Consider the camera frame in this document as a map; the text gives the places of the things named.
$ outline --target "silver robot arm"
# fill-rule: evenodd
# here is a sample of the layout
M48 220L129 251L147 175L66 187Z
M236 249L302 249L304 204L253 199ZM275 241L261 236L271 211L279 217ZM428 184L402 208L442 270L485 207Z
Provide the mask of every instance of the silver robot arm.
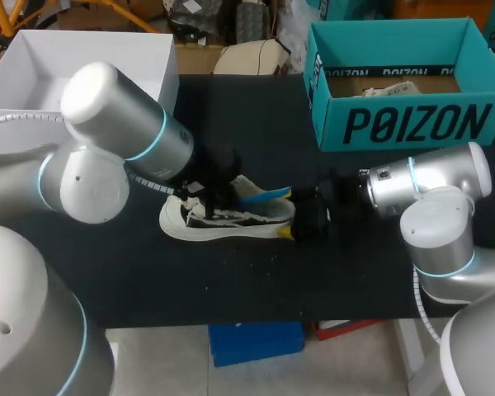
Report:
M365 196L381 217L402 214L421 194L456 186L472 200L489 196L488 160L474 142L361 171Z
M401 215L423 194L443 186L458 187L473 201L491 194L488 160L478 144L443 148L350 176L332 170L317 191L331 221L345 228L374 217Z
M446 304L465 304L495 290L495 249L473 242L474 202L458 187L422 195L400 228L422 288Z
M495 396L495 290L447 323L440 361L452 396Z
M415 267L415 298L424 324L440 343L441 369L452 396L495 396L495 250L475 247L474 201L459 188L422 195L400 219ZM418 279L433 299L474 303L461 309L438 337L426 320Z
M123 209L129 183L123 161L74 139L24 153L0 154L0 220L56 210L98 224Z
M0 226L0 396L108 396L102 331L39 251Z
M214 206L232 206L236 156L220 163L186 128L114 66L95 62L64 89L61 113L71 135L123 158L140 176L166 183Z

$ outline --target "robotic arm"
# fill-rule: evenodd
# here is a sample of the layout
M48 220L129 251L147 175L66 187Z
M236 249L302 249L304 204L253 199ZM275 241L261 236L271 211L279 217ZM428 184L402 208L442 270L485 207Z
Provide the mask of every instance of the robotic arm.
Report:
M70 139L24 153L0 154L0 220L57 210L83 223L114 218L129 195L124 162Z
M123 158L138 174L213 208L231 207L238 160L224 165L120 70L95 62L70 79L61 112L72 136Z
M113 219L129 196L125 166L182 196L231 207L239 161L214 158L154 99L113 66L96 62L68 82L61 112L73 139L0 154L0 219L56 210L83 223ZM0 122L14 120L3 117Z

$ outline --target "shoe insole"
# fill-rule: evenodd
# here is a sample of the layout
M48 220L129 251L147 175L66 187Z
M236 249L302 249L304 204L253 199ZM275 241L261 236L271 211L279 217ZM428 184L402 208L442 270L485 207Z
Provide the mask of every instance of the shoe insole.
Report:
M278 190L263 191L260 194L254 196L247 196L240 200L243 205L261 204L263 202L268 202L269 200L274 200L276 198L281 198L291 191L291 187L280 188Z

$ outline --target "cable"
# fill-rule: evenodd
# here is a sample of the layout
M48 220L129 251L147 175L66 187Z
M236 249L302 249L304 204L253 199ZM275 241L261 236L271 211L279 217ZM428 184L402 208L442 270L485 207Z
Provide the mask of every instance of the cable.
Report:
M257 70L257 76L261 75L261 54L262 54L262 48L264 48L264 44L267 43L268 40L264 41L261 45L260 51L258 51L258 70Z
M17 113L17 114L0 115L0 124L3 124L4 122L19 121L19 120L64 122L64 118L60 115L35 114L35 113Z
M141 184L142 186L148 187L151 190L159 191L164 194L169 194L170 196L174 194L174 190L172 188L167 186L162 186L161 184L154 183L153 181L147 179L143 179L141 176L138 176L129 169L126 169L126 174L128 175L129 179Z
M422 318L423 324L426 326L426 329L429 332L429 334L431 334L431 337L433 337L436 343L440 345L440 336L436 333L436 330L432 326L431 322L429 322L429 318L427 317L426 310L423 308L422 297L420 296L420 280L418 279L418 273L416 271L416 267L414 268L412 273L412 286L414 289L414 299L416 301L418 312L420 313L420 317Z

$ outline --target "blue led ring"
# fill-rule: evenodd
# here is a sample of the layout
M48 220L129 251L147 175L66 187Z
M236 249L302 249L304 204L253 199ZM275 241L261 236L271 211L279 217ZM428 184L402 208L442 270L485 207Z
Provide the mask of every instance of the blue led ring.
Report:
M84 333L82 335L82 345L81 345L81 351L79 352L79 356L77 358L77 362L75 363L75 366L73 367L73 370L71 374L69 375L68 379L64 383L63 387L61 390L57 393L57 396L63 396L67 391L69 386L72 384L72 382L75 380L75 377L77 376L77 372L79 370L79 367L83 363L83 357L84 353L86 351L86 340L87 340L87 334L88 334L88 324L86 320L86 314L84 313L84 308L81 305L81 302L78 300L76 295L73 295L75 299L77 300L77 304L79 308L81 309L81 314L82 314L82 328L84 329Z
M474 261L474 259L475 259L475 251L473 251L473 256L471 257L471 259L468 261L468 263L465 266L463 266L459 270L453 271L453 272L451 272L449 274L440 274L440 275L437 275L437 274L428 274L427 272L424 272L424 271L420 270L416 266L414 266L414 268L416 268L416 271L420 272L421 274L423 274L425 276L430 276L432 278L447 278L448 276L454 276L454 275L460 274L463 270L465 270L468 266L471 265L471 263Z
M163 131L165 130L165 124L167 123L167 112L165 111L165 109L162 110L163 110L163 125L158 133L158 136L156 136L156 139L154 139L154 141L142 153L135 155L131 158L127 158L125 161L135 161L137 159L144 157L145 155L150 153L150 151L152 151L152 149L156 144L158 144L159 140L162 138Z

